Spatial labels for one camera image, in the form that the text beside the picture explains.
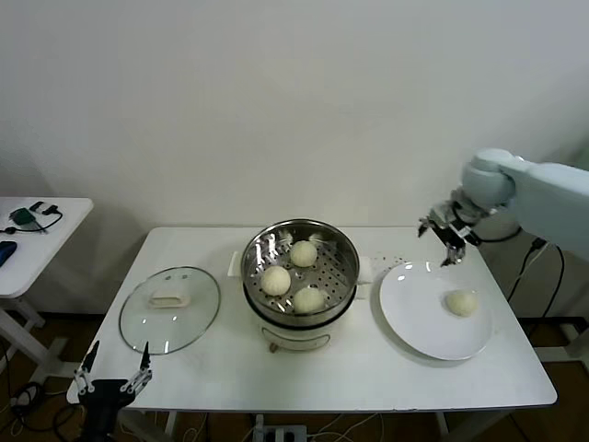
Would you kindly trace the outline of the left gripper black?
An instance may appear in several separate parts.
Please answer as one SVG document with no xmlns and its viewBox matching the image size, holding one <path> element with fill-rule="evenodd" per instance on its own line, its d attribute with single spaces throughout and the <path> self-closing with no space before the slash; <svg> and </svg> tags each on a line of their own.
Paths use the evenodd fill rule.
<svg viewBox="0 0 589 442">
<path fill-rule="evenodd" d="M 153 373 L 150 368 L 149 342 L 144 350 L 139 370 L 127 381 L 124 379 L 102 379 L 93 382 L 90 372 L 98 354 L 99 341 L 94 342 L 81 365 L 74 372 L 77 393 L 86 410 L 81 431 L 82 441 L 113 441 L 113 434 L 119 411 L 130 405 Z"/>
</svg>

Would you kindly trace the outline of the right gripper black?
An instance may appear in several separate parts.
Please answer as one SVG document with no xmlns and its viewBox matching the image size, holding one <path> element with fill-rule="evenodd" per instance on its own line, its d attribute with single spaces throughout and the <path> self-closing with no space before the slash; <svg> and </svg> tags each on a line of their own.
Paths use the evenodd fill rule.
<svg viewBox="0 0 589 442">
<path fill-rule="evenodd" d="M 470 223 L 465 223 L 454 215 L 444 215 L 442 225 L 437 215 L 427 215 L 419 219 L 418 237 L 422 237 L 428 230 L 436 235 L 440 232 L 440 240 L 446 246 L 446 256 L 441 262 L 441 267 L 460 264 L 466 253 L 466 243 L 478 247 L 481 244 L 480 237 L 473 231 Z"/>
</svg>

